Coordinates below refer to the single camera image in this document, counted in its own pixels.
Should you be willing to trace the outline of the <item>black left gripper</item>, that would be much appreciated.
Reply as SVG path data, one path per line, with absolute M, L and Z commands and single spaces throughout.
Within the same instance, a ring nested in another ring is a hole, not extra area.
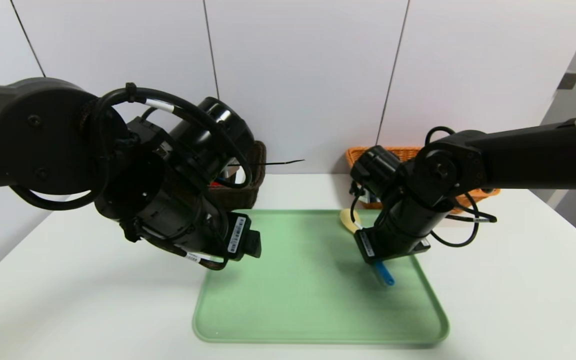
M 244 255 L 261 257 L 259 231 L 250 229 L 246 214 L 227 211 L 211 195 L 182 195 L 187 219 L 180 238 L 180 254 L 192 262 L 206 262 L 201 255 L 239 261 Z

